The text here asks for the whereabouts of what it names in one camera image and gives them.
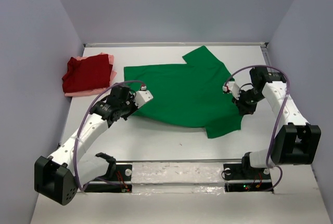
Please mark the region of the green t shirt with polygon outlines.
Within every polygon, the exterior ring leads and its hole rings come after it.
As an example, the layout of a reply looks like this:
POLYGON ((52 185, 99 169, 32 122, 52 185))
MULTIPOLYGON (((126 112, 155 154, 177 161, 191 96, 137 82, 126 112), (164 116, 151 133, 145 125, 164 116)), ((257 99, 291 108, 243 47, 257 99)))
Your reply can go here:
POLYGON ((189 128, 204 128, 208 138, 241 129, 242 116, 224 94, 230 72, 205 46, 183 56, 184 64, 143 65, 124 68, 126 81, 143 81, 151 102, 137 116, 189 128))

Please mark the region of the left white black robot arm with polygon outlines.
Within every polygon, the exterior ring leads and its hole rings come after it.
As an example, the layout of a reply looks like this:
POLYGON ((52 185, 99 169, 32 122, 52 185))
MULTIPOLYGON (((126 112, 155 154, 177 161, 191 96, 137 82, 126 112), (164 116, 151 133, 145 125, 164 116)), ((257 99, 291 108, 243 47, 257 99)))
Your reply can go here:
POLYGON ((48 157, 40 156, 34 164, 34 190, 47 198, 67 205, 77 191, 101 177, 111 179, 115 174, 114 157, 99 152, 87 161, 81 160, 98 137, 119 119, 127 118, 153 99, 147 90, 133 91, 117 84, 108 95, 97 96, 84 115, 79 128, 48 157))

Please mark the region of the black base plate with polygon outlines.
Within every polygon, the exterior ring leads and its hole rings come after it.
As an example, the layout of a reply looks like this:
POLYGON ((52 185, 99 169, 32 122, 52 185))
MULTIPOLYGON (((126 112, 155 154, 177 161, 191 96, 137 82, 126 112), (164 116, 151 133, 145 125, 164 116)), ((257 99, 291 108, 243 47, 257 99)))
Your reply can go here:
POLYGON ((270 171, 263 168, 243 168, 241 163, 223 164, 221 172, 225 192, 273 191, 270 171))
POLYGON ((133 165, 117 164, 111 177, 104 175, 94 179, 85 189, 85 193, 131 193, 133 165))

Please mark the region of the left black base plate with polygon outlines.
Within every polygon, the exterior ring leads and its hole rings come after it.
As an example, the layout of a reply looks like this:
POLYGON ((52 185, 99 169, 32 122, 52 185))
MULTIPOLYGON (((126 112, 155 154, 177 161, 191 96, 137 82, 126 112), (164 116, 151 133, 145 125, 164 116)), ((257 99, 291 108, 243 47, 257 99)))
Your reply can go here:
POLYGON ((117 164, 111 177, 104 175, 94 179, 85 189, 85 193, 131 193, 133 165, 117 164))

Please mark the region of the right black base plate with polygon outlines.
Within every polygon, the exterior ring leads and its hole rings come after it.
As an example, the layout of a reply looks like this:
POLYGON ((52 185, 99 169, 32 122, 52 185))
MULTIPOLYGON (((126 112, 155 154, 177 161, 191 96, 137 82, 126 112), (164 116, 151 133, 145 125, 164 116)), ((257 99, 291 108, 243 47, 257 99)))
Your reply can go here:
POLYGON ((273 191, 270 171, 263 168, 243 168, 241 163, 223 164, 221 172, 225 192, 273 191))

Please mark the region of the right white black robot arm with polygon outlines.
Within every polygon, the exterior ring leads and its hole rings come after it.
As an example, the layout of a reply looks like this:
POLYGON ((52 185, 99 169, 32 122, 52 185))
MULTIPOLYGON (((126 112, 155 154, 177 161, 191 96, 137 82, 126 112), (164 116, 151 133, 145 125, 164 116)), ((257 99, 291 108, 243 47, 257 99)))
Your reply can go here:
POLYGON ((230 76, 223 92, 231 94, 239 115, 252 115, 257 104, 266 100, 276 117, 266 150, 248 152, 239 166, 240 174, 252 178, 259 169, 280 165, 309 165, 315 158, 321 129, 301 114, 290 95, 290 81, 281 70, 267 65, 248 66, 251 88, 243 90, 230 76))

